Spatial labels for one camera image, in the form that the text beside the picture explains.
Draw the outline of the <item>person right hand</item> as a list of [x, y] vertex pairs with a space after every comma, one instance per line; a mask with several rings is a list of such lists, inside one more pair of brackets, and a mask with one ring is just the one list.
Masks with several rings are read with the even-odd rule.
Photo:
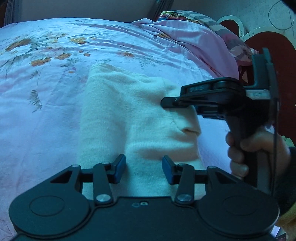
[[234, 137], [231, 132], [226, 135], [226, 143], [229, 145], [228, 157], [231, 159], [231, 173], [243, 178], [248, 174], [250, 167], [244, 163], [243, 152], [266, 151], [271, 158], [276, 157], [276, 175], [284, 173], [292, 159], [291, 152], [283, 138], [277, 134], [276, 150], [274, 150], [274, 135], [265, 130], [258, 130], [250, 138], [241, 141], [240, 149], [235, 147]]

